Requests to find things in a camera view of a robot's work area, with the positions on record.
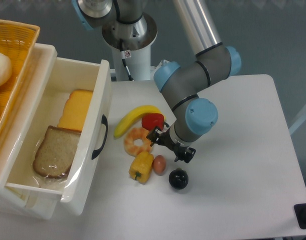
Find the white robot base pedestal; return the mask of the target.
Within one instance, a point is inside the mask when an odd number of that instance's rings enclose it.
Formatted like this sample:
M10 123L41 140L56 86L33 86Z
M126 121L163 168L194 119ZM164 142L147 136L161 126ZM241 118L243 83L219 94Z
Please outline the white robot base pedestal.
M152 79L151 46L157 35L156 22L146 13L136 22L115 20L102 27L102 36L111 50L116 81Z

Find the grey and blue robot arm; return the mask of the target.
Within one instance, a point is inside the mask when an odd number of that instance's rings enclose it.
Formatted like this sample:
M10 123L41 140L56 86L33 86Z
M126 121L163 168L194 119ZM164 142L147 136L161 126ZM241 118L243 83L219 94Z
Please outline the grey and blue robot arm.
M202 0L176 0L174 6L196 60L188 67L162 61L151 71L151 45L157 37L154 19L144 12L141 0L74 0L72 5L84 27L102 28L110 46L118 81L153 79L175 115L166 130L154 128L148 139L174 152L186 163L195 155L192 143L217 122L215 105L199 92L236 75L242 65L235 48L224 46L207 5Z

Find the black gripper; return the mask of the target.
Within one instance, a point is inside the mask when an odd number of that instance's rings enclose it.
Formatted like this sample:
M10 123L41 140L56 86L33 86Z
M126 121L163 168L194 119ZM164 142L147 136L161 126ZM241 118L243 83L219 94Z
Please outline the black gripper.
M150 146L157 144L165 146L175 154L174 162L184 161L189 163L195 156L196 150L192 147L186 147L180 142L174 142L171 139L170 132L162 132L162 130L156 126L146 136L150 140Z

